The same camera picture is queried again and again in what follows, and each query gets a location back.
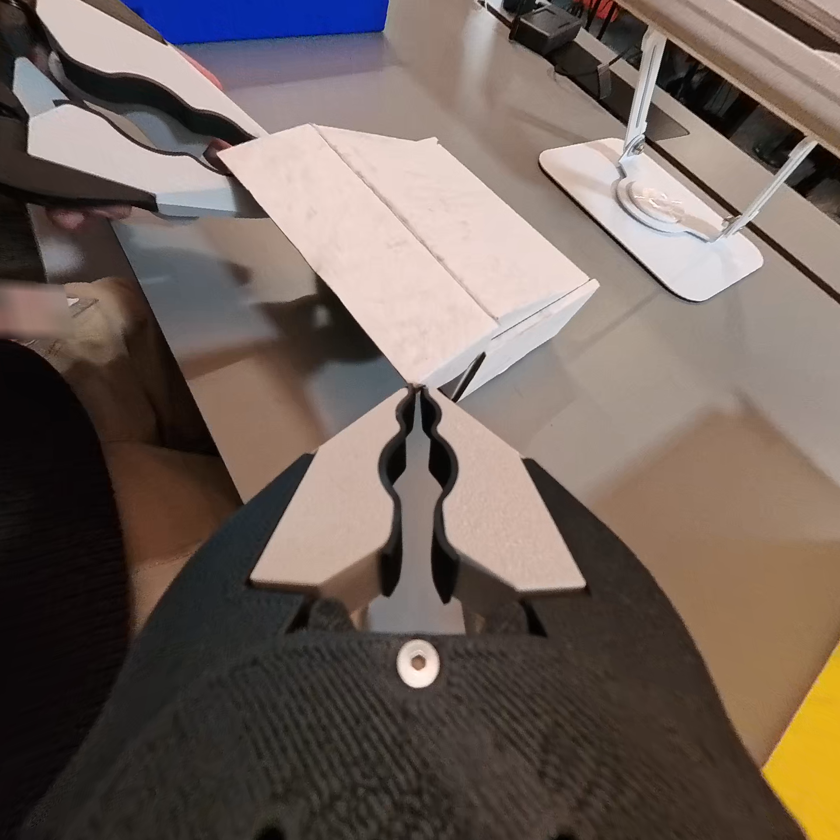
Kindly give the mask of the person's dark clothing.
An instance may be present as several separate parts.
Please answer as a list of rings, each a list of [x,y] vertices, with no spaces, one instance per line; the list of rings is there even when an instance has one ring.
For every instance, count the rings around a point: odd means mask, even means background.
[[[130,640],[109,468],[63,376],[1,342],[1,837],[69,762]]]

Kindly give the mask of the yellow plastic bin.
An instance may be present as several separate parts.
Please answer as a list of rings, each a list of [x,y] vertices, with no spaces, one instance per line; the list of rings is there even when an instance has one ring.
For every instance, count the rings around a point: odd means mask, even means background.
[[[763,775],[809,838],[839,838],[838,648],[773,749]]]

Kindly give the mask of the black power adapter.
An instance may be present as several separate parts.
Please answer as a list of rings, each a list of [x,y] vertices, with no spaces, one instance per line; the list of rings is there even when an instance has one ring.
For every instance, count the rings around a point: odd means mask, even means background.
[[[580,18],[553,5],[535,7],[514,17],[509,39],[546,56],[574,41],[581,24]]]

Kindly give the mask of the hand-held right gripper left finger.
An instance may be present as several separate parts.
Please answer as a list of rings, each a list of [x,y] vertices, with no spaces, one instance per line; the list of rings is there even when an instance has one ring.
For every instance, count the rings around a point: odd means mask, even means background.
[[[315,599],[390,596],[403,564],[402,503],[413,388],[387,397],[311,457],[249,581]]]

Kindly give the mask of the person's tan trousers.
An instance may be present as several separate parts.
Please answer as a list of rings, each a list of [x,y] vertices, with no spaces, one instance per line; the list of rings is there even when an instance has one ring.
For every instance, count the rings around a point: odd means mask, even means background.
[[[49,359],[101,441],[137,634],[241,499],[139,284],[106,277],[68,283],[65,291],[79,302]]]

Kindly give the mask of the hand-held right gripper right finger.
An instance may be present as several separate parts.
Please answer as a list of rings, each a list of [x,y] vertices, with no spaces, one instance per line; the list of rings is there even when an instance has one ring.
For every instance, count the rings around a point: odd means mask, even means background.
[[[582,592],[585,578],[519,452],[436,389],[420,393],[443,603],[506,604]]]

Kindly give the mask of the person's left hand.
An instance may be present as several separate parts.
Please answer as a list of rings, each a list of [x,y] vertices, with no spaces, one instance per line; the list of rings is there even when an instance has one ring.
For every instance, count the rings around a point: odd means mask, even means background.
[[[214,139],[206,147],[203,157],[217,172],[231,175],[226,164],[219,157],[220,153],[232,148],[230,143],[221,139]],[[121,222],[131,216],[131,205],[107,204],[99,206],[46,206],[45,215],[58,228],[74,231],[84,228],[87,223],[95,219],[109,222]]]

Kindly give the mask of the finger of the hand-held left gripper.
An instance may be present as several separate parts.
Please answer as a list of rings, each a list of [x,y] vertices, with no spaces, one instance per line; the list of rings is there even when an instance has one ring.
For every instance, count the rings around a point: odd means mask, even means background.
[[[27,151],[148,194],[160,217],[267,217],[233,176],[186,151],[139,142],[99,112],[73,103],[60,103],[29,118]]]
[[[111,104],[161,112],[184,129],[223,141],[266,131],[159,35],[79,1],[36,3],[36,18],[66,78]]]

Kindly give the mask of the blue plastic bin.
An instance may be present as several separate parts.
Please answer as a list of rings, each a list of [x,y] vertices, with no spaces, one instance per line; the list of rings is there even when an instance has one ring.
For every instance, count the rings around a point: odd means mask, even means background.
[[[175,45],[381,33],[387,1],[126,1]]]

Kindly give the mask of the white cardboard mailer box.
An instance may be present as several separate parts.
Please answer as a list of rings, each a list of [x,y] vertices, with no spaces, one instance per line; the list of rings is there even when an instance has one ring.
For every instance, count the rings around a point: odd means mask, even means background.
[[[408,384],[466,397],[599,289],[436,138],[306,123],[220,158]]]

